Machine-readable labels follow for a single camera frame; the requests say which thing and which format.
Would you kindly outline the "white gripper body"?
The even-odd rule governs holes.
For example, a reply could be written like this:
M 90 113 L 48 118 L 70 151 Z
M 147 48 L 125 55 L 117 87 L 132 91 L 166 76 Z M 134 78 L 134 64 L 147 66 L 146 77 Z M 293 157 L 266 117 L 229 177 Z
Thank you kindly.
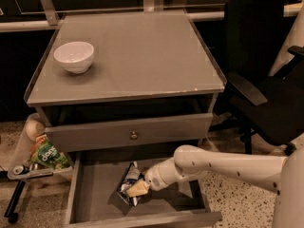
M 144 172 L 144 179 L 151 190 L 161 191 L 165 187 L 157 165 L 153 165 Z

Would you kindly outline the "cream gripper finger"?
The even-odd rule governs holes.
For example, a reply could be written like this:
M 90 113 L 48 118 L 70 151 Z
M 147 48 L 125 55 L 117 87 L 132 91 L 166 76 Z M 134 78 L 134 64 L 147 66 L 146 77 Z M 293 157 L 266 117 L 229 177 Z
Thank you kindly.
M 133 198 L 147 194 L 148 190 L 149 184 L 145 180 L 138 180 L 126 190 L 126 194 Z

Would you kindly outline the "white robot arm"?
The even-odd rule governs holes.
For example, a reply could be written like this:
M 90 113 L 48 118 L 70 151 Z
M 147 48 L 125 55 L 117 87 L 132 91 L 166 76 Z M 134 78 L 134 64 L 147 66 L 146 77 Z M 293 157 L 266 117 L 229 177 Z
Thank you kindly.
M 206 151 L 178 147 L 173 156 L 150 167 L 127 187 L 129 197 L 160 191 L 175 182 L 190 181 L 204 171 L 239 179 L 276 193 L 273 228 L 304 228 L 304 150 L 288 157 Z

